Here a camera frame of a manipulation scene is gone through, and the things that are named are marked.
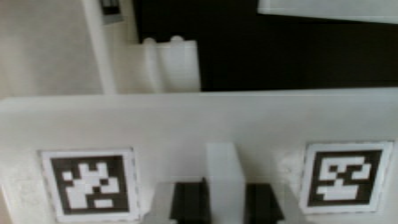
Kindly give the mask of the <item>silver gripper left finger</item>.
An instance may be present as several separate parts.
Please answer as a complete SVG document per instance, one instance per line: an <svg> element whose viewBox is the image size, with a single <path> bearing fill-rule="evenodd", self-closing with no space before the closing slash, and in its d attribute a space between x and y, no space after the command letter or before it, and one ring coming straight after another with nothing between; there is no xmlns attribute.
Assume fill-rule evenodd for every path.
<svg viewBox="0 0 398 224"><path fill-rule="evenodd" d="M176 183L169 218L178 224L212 224L206 181Z"/></svg>

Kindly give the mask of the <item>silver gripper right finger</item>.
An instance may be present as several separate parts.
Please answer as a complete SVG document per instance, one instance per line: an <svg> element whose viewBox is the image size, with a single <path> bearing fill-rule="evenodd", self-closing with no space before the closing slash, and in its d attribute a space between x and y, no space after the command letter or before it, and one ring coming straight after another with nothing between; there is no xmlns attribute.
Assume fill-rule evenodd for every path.
<svg viewBox="0 0 398 224"><path fill-rule="evenodd" d="M283 220L272 186L267 183L251 183L245 188L244 224L277 224Z"/></svg>

